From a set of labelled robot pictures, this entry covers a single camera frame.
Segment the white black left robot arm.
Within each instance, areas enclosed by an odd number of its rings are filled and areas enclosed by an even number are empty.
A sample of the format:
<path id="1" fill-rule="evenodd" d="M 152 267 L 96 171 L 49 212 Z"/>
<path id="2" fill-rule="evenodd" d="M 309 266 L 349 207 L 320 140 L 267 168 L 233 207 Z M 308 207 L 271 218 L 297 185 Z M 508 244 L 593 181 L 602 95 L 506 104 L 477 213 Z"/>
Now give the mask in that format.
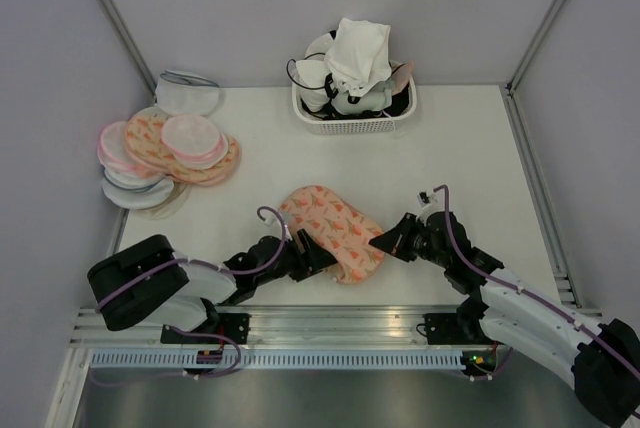
<path id="1" fill-rule="evenodd" d="M 108 330 L 172 325 L 206 344 L 218 332 L 218 305 L 238 305 L 264 284 L 283 277 L 301 282 L 336 264 L 304 230 L 297 238 L 264 236 L 220 266 L 189 259 L 166 236 L 153 235 L 97 263 L 87 279 Z"/>

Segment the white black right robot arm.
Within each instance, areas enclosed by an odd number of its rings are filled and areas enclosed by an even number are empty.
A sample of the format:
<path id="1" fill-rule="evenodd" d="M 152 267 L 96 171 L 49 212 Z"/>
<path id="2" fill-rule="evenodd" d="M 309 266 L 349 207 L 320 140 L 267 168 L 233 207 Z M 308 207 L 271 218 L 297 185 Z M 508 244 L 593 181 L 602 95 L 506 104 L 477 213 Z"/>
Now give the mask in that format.
<path id="1" fill-rule="evenodd" d="M 407 213 L 370 245 L 404 262 L 423 259 L 464 295 L 459 336 L 506 345 L 555 374 L 608 427 L 639 415 L 639 337 L 619 319 L 605 323 L 535 290 L 474 246 L 454 214 L 421 219 Z"/>

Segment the peach tulip-print laundry bag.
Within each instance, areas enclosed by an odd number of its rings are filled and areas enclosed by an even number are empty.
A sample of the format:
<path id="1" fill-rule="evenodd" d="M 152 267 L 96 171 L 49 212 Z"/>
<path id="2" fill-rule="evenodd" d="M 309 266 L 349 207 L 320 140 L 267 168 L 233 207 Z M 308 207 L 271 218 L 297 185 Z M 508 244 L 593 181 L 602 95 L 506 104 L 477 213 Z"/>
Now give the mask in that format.
<path id="1" fill-rule="evenodd" d="M 280 205 L 289 227 L 306 231 L 336 263 L 329 268 L 340 284 L 361 283 L 372 277 L 385 255 L 369 241 L 383 233 L 380 225 L 331 189 L 308 185 L 296 189 Z"/>

